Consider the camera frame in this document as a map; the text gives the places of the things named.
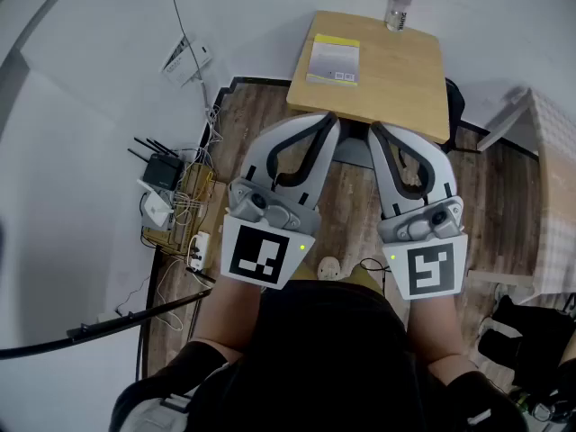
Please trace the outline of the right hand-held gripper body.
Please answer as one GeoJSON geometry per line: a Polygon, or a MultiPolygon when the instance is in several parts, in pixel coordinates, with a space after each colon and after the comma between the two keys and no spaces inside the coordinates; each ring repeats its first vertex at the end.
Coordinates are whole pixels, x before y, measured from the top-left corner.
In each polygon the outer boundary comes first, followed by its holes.
{"type": "Polygon", "coordinates": [[[382,252],[404,300],[462,290],[468,246],[463,212],[462,198],[453,196],[378,223],[382,252]]]}

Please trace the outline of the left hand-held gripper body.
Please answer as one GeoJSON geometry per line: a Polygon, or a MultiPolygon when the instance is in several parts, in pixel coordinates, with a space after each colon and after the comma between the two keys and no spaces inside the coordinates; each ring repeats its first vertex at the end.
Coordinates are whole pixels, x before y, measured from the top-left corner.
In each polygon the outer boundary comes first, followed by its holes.
{"type": "Polygon", "coordinates": [[[238,177],[229,185],[220,273],[282,289],[314,245],[320,223],[317,208],[238,177]]]}

